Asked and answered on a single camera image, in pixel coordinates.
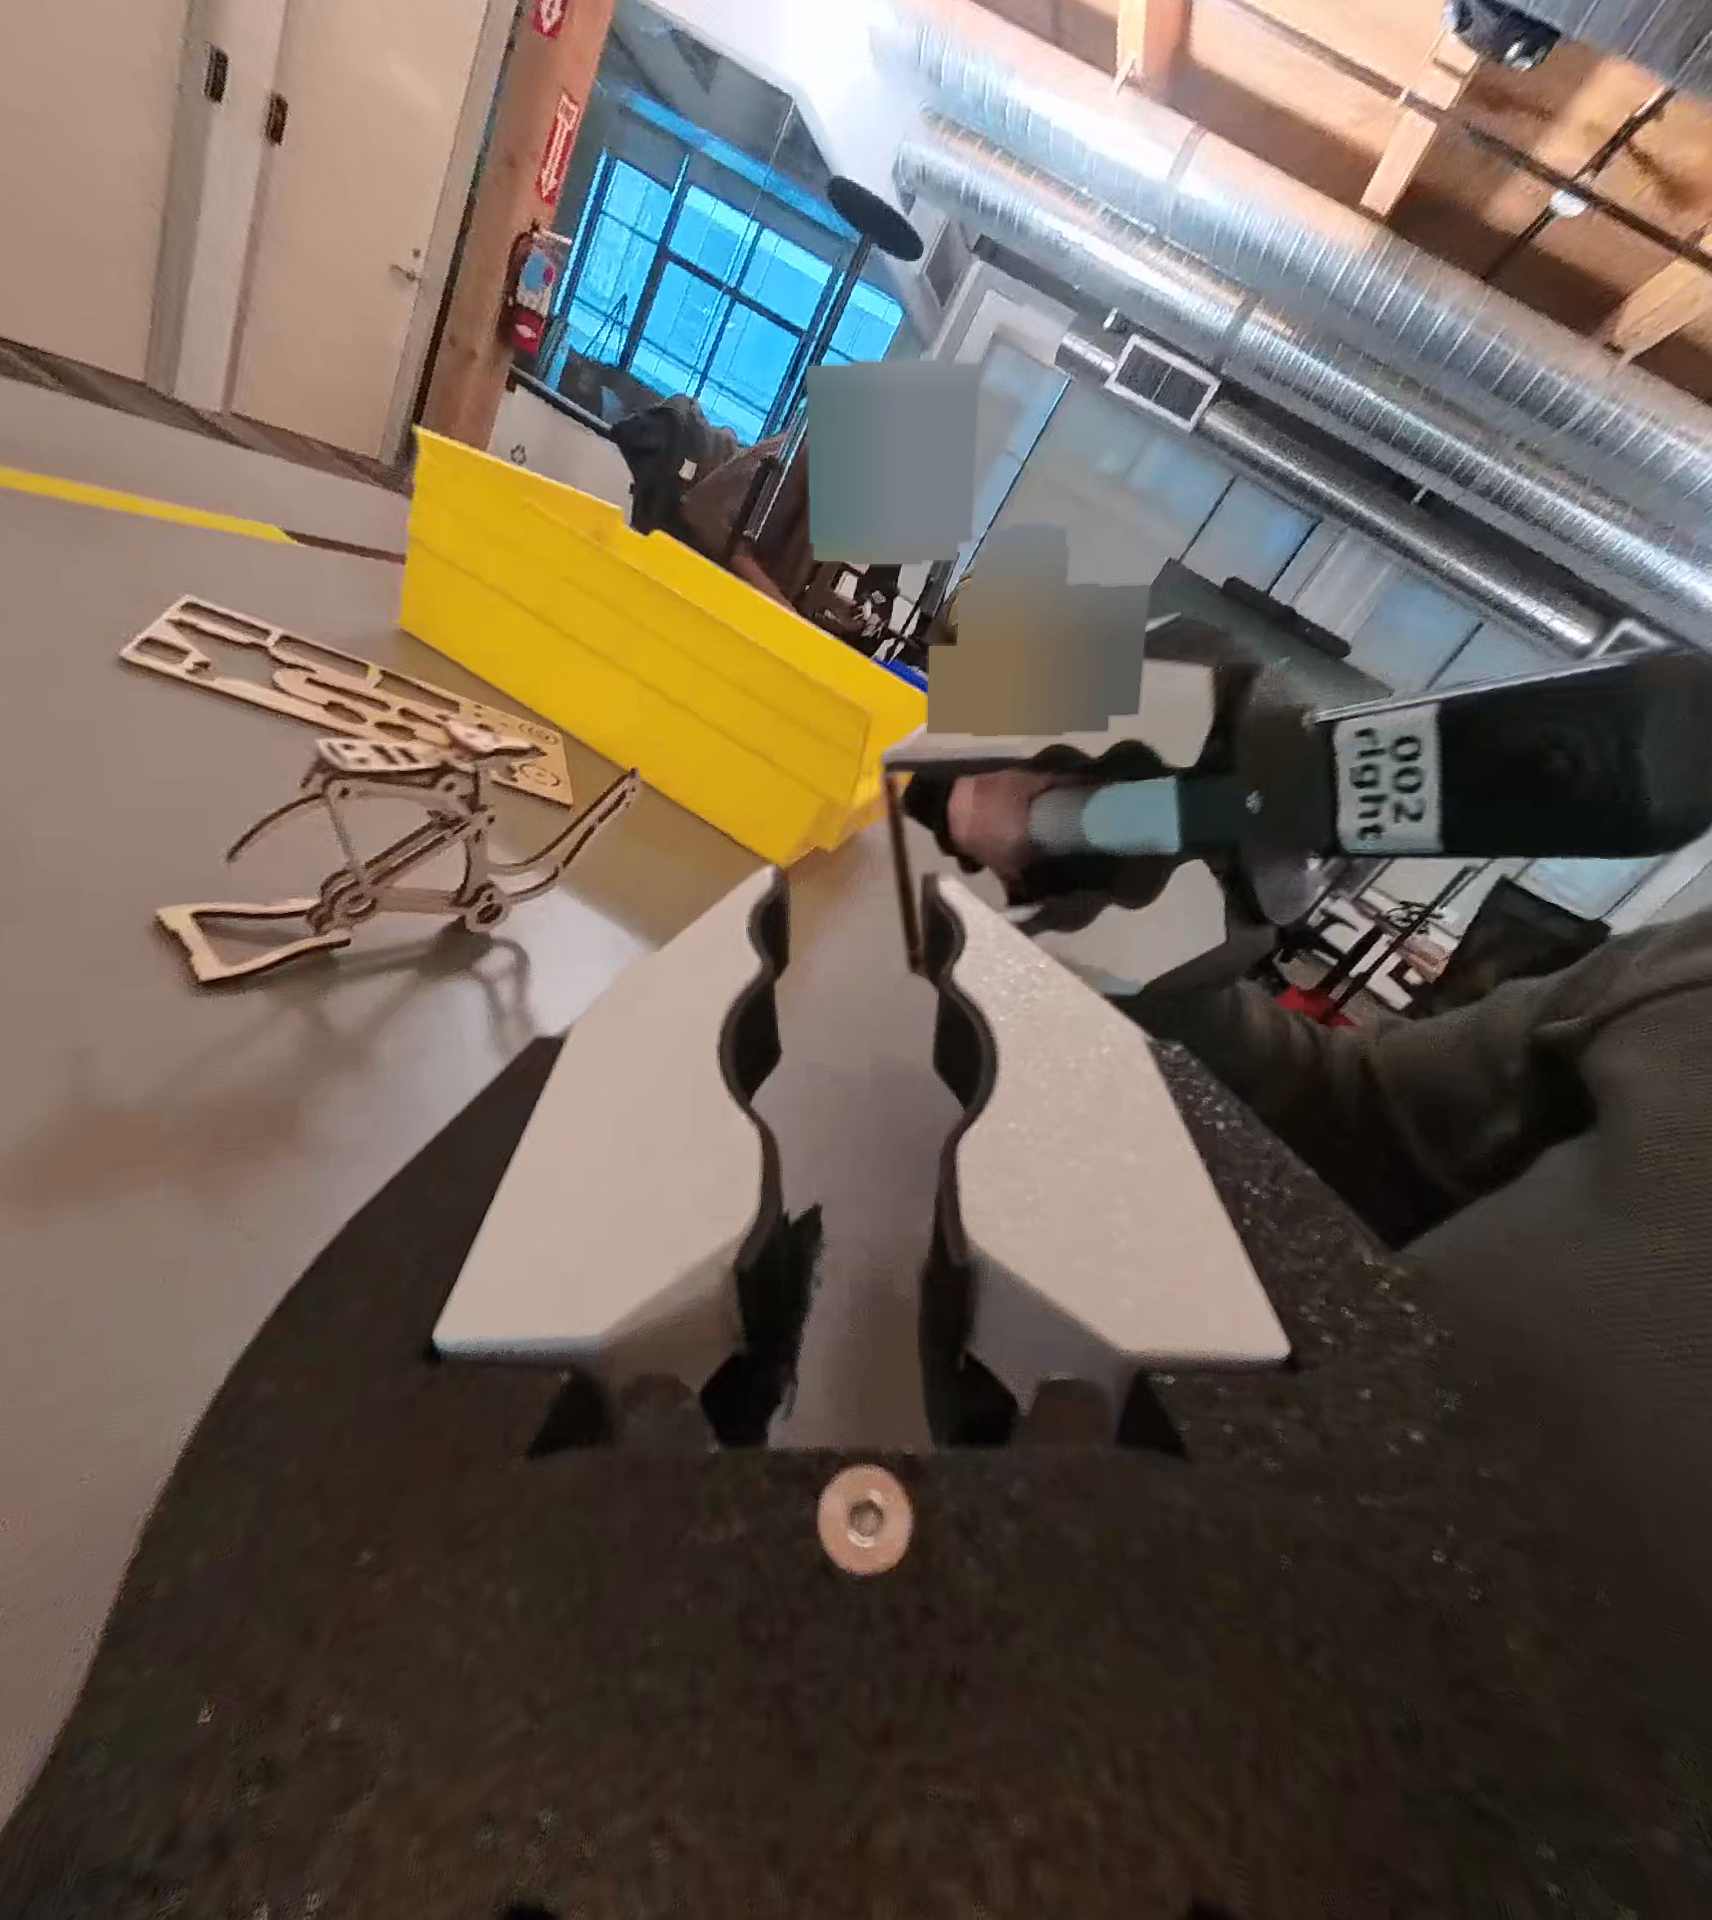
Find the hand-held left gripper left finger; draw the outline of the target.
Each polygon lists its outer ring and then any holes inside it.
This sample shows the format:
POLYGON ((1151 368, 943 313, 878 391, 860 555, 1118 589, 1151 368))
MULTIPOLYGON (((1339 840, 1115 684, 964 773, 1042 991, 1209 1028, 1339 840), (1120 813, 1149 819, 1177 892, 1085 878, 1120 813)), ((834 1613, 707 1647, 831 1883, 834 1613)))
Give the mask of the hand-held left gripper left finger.
POLYGON ((764 865, 575 1021, 438 1313, 446 1361, 531 1364, 707 1414, 794 1394, 821 1215, 757 1094, 783 1058, 792 892, 764 865))

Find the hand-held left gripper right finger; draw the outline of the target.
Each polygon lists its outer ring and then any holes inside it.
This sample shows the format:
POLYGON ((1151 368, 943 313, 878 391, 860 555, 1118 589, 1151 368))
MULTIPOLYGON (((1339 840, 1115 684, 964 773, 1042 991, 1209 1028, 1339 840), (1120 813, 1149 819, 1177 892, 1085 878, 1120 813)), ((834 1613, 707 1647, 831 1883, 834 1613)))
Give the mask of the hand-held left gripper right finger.
POLYGON ((930 1414, 1131 1414, 1292 1342, 1149 1035, 959 876, 920 882, 932 1065, 959 1104, 918 1288, 930 1414))

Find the small wooden model part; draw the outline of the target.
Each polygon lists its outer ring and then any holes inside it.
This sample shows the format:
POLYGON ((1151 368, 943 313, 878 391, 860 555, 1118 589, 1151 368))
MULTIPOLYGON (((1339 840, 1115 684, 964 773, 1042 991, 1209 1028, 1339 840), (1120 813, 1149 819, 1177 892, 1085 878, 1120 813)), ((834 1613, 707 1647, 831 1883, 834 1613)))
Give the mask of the small wooden model part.
POLYGON ((928 947, 927 947, 927 925, 925 925, 925 907, 920 892, 920 870, 916 862, 916 847, 913 843, 913 828, 916 826, 913 811, 907 801, 907 794, 913 786, 913 773, 901 769, 890 761, 882 765, 882 794, 886 805, 886 831, 888 847, 892 862, 892 885, 895 899, 898 905, 898 920, 902 932, 902 945, 907 951, 907 964, 913 976, 927 977, 928 969, 928 947))

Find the person's right forearm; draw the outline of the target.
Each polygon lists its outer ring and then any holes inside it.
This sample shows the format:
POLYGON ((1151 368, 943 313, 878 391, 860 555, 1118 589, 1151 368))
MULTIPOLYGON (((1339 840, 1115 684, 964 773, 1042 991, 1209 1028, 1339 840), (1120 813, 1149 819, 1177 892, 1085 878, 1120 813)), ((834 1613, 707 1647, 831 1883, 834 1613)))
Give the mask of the person's right forearm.
POLYGON ((1712 1180, 1712 905, 1420 1019, 1318 1023, 1246 979, 1135 1011, 1391 1244, 1579 1139, 1662 1194, 1712 1180))

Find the partly built wooden model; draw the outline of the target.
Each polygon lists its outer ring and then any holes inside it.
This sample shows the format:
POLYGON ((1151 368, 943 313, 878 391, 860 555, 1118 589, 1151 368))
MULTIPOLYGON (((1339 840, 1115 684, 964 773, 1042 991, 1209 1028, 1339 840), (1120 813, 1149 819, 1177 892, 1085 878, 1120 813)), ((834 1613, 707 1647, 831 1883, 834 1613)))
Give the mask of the partly built wooden model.
POLYGON ((637 801, 643 773, 611 780, 536 851, 496 851, 488 787, 533 756, 529 740, 453 721, 442 746, 344 734, 316 738, 297 796, 251 823, 225 851, 236 862, 272 829, 321 811, 341 860, 311 898, 275 901, 182 901, 154 909, 154 924, 202 988, 238 984, 313 955, 348 947, 383 915, 438 918, 467 933, 490 933, 514 907, 554 892, 589 846, 637 801), (360 847, 354 804, 411 804, 421 821, 380 847, 360 847))

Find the laser-cut wooden parts sheet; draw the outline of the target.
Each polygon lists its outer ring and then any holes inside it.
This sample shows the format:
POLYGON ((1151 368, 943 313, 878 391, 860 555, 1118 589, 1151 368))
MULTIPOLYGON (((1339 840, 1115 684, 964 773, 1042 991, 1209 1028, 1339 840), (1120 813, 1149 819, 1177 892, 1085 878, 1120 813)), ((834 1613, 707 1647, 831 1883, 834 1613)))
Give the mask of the laser-cut wooden parts sheet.
POLYGON ((522 746, 492 773, 500 787, 576 801, 564 740, 550 725, 197 596, 179 598, 119 658, 332 738, 448 749, 460 725, 480 728, 522 746))

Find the person's right hand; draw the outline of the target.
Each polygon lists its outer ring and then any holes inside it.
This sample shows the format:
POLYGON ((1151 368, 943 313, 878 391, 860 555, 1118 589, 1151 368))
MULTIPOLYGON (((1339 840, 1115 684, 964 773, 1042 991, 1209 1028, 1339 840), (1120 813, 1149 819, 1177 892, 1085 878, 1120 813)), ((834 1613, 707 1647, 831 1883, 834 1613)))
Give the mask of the person's right hand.
POLYGON ((964 776, 949 787, 951 851, 961 865, 988 874, 1006 905, 1031 907, 1077 890, 1077 876, 1051 865, 1033 838, 1036 801, 1065 786, 1083 782, 1010 767, 964 776))

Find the yellow plastic bin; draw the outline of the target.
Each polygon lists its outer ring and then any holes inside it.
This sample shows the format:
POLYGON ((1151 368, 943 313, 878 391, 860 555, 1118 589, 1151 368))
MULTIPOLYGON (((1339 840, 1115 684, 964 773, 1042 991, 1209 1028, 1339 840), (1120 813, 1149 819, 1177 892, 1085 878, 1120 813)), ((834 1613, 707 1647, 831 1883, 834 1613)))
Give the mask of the yellow plastic bin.
POLYGON ((611 501, 415 432, 398 623, 758 858, 864 829, 916 684, 611 501))

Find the white vent grille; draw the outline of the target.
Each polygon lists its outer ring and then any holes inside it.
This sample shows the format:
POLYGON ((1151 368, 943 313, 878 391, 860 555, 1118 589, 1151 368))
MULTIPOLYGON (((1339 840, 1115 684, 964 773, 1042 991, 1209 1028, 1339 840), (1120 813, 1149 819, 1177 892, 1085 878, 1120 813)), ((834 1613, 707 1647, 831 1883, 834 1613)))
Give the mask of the white vent grille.
POLYGON ((1104 376, 1108 396, 1179 434, 1200 425, 1223 384, 1205 364, 1142 331, 1122 338, 1104 376))

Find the yellow tape strip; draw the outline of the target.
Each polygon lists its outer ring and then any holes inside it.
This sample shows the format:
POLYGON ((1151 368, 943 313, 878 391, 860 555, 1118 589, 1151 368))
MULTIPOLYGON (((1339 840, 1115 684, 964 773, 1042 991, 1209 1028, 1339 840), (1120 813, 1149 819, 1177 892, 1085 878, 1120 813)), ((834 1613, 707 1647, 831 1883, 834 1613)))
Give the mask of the yellow tape strip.
POLYGON ((127 492, 77 478, 37 471, 0 461, 0 492, 74 505, 83 510, 185 526, 271 545, 297 545, 298 539, 265 520, 197 508, 141 492, 127 492))

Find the black floor lamp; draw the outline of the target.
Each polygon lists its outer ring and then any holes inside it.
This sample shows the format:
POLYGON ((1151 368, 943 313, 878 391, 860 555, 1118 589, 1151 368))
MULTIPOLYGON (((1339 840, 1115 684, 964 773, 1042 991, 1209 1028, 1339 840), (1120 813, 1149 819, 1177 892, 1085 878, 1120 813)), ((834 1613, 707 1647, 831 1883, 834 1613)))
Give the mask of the black floor lamp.
POLYGON ((876 251, 910 265, 916 265, 927 251, 918 228, 902 208, 858 178, 841 172, 833 173, 827 182, 827 197, 834 214, 854 234, 854 251, 831 292, 829 305, 815 329, 804 370, 821 365, 834 345, 839 329, 845 324, 845 313, 853 304, 857 287, 868 275, 870 260, 876 251))

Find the red fire extinguisher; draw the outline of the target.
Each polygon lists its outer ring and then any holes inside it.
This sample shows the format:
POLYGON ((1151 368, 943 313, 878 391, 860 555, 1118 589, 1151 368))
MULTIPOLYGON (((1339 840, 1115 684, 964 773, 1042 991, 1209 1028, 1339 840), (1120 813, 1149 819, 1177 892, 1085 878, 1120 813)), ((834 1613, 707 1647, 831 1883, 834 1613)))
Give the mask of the red fire extinguisher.
POLYGON ((513 356, 529 359, 541 356, 571 248, 571 236, 542 221, 533 221, 514 238, 496 321, 496 338, 513 356))

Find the white double door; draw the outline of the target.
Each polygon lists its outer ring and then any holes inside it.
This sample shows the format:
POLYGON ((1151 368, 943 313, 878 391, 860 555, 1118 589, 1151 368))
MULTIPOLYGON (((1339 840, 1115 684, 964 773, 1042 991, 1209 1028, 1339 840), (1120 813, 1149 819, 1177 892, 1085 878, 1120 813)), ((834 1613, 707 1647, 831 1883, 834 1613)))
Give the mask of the white double door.
POLYGON ((508 3, 193 2, 144 380, 394 460, 508 3))

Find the silver ventilation duct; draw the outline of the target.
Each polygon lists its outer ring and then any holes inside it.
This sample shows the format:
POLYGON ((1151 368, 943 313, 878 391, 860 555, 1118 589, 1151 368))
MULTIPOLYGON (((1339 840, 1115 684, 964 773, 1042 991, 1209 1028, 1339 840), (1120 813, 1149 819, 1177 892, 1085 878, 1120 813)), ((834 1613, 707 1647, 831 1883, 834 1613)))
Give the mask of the silver ventilation duct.
POLYGON ((880 74, 1304 329, 1712 534, 1712 406, 974 3, 876 3, 880 74))
POLYGON ((1285 427, 1230 397, 1206 403, 1199 434, 1255 478, 1349 518, 1437 584, 1579 659, 1624 625, 1712 659, 1712 555, 1494 444, 1415 377, 1326 344, 940 115, 916 123, 892 178, 1296 419, 1285 427))

